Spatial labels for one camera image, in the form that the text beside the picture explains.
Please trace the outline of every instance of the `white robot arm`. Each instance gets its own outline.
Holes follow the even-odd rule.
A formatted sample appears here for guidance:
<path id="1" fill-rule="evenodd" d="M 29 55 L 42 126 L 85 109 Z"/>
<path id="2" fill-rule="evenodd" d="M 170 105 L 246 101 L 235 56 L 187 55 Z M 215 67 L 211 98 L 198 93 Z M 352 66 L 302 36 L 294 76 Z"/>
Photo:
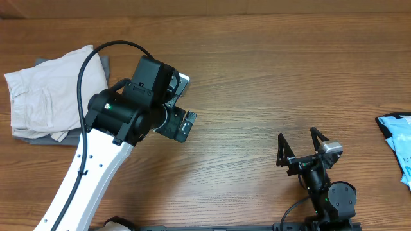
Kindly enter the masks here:
<path id="1" fill-rule="evenodd" d="M 137 47 L 146 56 L 140 59 L 131 80 L 121 80 L 95 94 L 88 102 L 87 115 L 83 117 L 81 79 L 84 69 L 93 55 L 114 44 Z M 121 94 L 116 92 L 123 87 Z M 150 130 L 185 142 L 197 115 L 190 111 L 186 113 L 175 104 L 188 87 L 188 76 L 155 60 L 137 44 L 113 41 L 97 47 L 85 59 L 78 75 L 82 136 L 76 155 L 35 231 L 88 230 L 112 177 Z"/>
<path id="2" fill-rule="evenodd" d="M 85 164 L 87 174 L 83 175 L 77 192 L 57 230 L 83 231 L 88 229 L 114 173 L 133 149 L 131 144 L 125 142 L 120 146 L 113 144 L 111 135 L 96 129 L 92 129 L 87 134 L 87 138 L 88 159 Z M 76 181 L 82 161 L 82 151 L 82 137 L 80 137 L 80 143 L 69 171 L 50 208 L 34 231 L 51 230 L 53 227 Z"/>

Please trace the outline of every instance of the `folded cloth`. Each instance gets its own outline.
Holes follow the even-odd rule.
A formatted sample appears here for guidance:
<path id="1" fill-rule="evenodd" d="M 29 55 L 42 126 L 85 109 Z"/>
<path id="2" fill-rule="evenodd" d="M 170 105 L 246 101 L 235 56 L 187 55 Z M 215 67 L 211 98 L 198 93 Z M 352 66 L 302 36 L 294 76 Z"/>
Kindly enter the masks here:
<path id="1" fill-rule="evenodd" d="M 14 136 L 35 139 L 51 134 L 62 140 L 69 130 L 80 127 L 77 76 L 91 51 L 92 45 L 88 45 L 62 58 L 4 75 L 10 91 Z M 96 54 L 83 75 L 83 102 L 88 102 L 91 96 L 106 88 L 103 67 Z M 83 111 L 87 113 L 86 103 L 83 104 Z"/>
<path id="2" fill-rule="evenodd" d="M 396 112 L 376 118 L 403 172 L 401 182 L 411 190 L 411 113 Z"/>
<path id="3" fill-rule="evenodd" d="M 37 58 L 34 62 L 34 65 L 39 65 L 48 59 L 45 58 Z M 103 66 L 105 79 L 107 83 L 110 79 L 110 65 L 109 65 L 109 57 L 108 56 L 101 56 L 100 57 L 101 65 Z M 78 142 L 80 142 L 80 134 L 82 133 L 81 128 L 75 128 L 73 130 L 69 130 L 67 136 L 62 139 L 61 141 L 56 141 L 55 139 L 51 138 L 51 135 L 46 135 L 44 137 L 39 137 L 36 139 L 29 139 L 29 138 L 22 138 L 22 137 L 14 137 L 16 139 L 20 139 L 22 141 L 28 142 L 29 144 L 36 144 L 36 145 L 68 145 L 68 146 L 77 146 Z"/>

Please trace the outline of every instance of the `wood grain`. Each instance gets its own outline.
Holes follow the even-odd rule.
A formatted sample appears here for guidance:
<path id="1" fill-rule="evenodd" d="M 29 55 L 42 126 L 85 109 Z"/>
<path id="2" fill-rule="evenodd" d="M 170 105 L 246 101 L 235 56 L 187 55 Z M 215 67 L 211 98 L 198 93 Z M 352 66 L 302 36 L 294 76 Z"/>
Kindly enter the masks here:
<path id="1" fill-rule="evenodd" d="M 237 15 L 262 13 L 411 12 L 410 0 L 0 0 L 0 17 L 26 19 Z"/>
<path id="2" fill-rule="evenodd" d="M 411 14 L 315 14 L 0 21 L 0 73 L 86 44 L 131 40 L 192 79 L 178 105 L 198 114 L 179 144 L 151 133 L 121 166 L 93 219 L 137 225 L 268 225 L 305 196 L 275 166 L 277 135 L 298 156 L 309 129 L 344 145 L 332 180 L 358 190 L 364 230 L 409 230 L 411 196 L 374 118 L 411 111 Z M 113 84 L 141 53 L 110 56 Z M 10 131 L 0 78 L 0 230 L 32 230 L 51 203 L 75 148 L 31 146 Z M 310 203 L 288 221 L 313 214 Z"/>

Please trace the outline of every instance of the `black cable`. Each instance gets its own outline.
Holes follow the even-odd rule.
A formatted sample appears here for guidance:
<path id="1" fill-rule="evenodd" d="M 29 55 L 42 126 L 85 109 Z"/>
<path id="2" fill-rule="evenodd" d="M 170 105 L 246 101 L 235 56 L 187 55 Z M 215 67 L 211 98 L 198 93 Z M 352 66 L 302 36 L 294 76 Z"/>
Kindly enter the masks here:
<path id="1" fill-rule="evenodd" d="M 298 174 L 298 181 L 300 182 L 301 187 L 302 187 L 303 189 L 307 190 L 307 188 L 306 188 L 306 187 L 304 186 L 304 184 L 302 183 L 301 174 L 300 174 L 300 173 Z"/>
<path id="2" fill-rule="evenodd" d="M 118 90 L 120 90 L 122 87 L 124 87 L 126 84 L 128 84 L 128 83 L 130 83 L 130 82 L 131 82 L 131 80 L 128 79 L 128 78 L 122 79 L 122 80 L 118 81 L 116 84 L 114 84 L 114 86 L 112 86 L 112 87 L 110 88 L 110 90 L 112 90 L 112 91 L 118 91 Z"/>
<path id="3" fill-rule="evenodd" d="M 326 167 L 324 166 L 324 161 L 322 160 L 322 155 L 319 155 L 319 160 L 321 162 L 321 166 L 322 166 L 322 183 L 321 183 L 321 188 L 320 191 L 324 188 L 324 186 L 326 186 Z"/>
<path id="4" fill-rule="evenodd" d="M 175 80 L 177 81 L 177 84 L 175 85 L 175 88 L 173 89 L 173 92 L 171 93 L 172 96 L 175 95 L 175 92 L 177 91 L 177 88 L 180 85 L 180 74 L 178 72 L 178 70 L 174 70 L 174 75 L 175 75 Z"/>
<path id="5" fill-rule="evenodd" d="M 297 203 L 293 204 L 283 215 L 283 218 L 281 218 L 281 222 L 280 222 L 280 231 L 283 231 L 283 226 L 284 226 L 284 220 L 285 217 L 287 217 L 287 215 L 291 212 L 291 210 L 293 210 L 294 208 L 296 208 L 297 206 L 299 206 L 300 204 L 304 203 L 306 200 L 308 200 L 310 198 L 310 196 L 307 196 L 303 199 L 301 199 L 300 201 L 298 201 Z"/>
<path id="6" fill-rule="evenodd" d="M 80 116 L 80 126 L 82 129 L 82 137 L 83 137 L 83 157 L 82 157 L 82 163 L 80 164 L 80 169 L 78 170 L 77 174 L 77 179 L 76 182 L 73 185 L 73 189 L 71 189 L 70 195 L 66 201 L 66 204 L 64 204 L 62 211 L 58 215 L 56 222 L 54 223 L 53 227 L 51 228 L 51 231 L 55 231 L 60 224 L 61 220 L 64 217 L 64 214 L 66 213 L 67 209 L 70 206 L 71 201 L 74 198 L 74 195 L 76 194 L 77 188 L 80 185 L 80 180 L 82 179 L 82 176 L 84 175 L 84 167 L 85 167 L 85 161 L 87 160 L 87 131 L 85 129 L 85 124 L 84 124 L 84 112 L 83 112 L 83 103 L 82 103 L 82 79 L 83 79 L 83 73 L 85 71 L 85 67 L 91 60 L 91 58 L 98 52 L 101 51 L 103 48 L 111 46 L 111 45 L 116 45 L 116 44 L 125 44 L 129 46 L 134 46 L 138 49 L 140 49 L 142 52 L 144 52 L 145 55 L 147 55 L 149 58 L 154 59 L 154 57 L 146 51 L 146 49 L 142 48 L 140 45 L 135 44 L 133 42 L 128 42 L 128 41 L 112 41 L 112 42 L 106 42 L 100 46 L 98 46 L 96 49 L 91 51 L 89 56 L 84 60 L 82 67 L 80 68 L 80 72 L 78 73 L 78 78 L 77 78 L 77 106 L 78 106 L 78 115 Z"/>

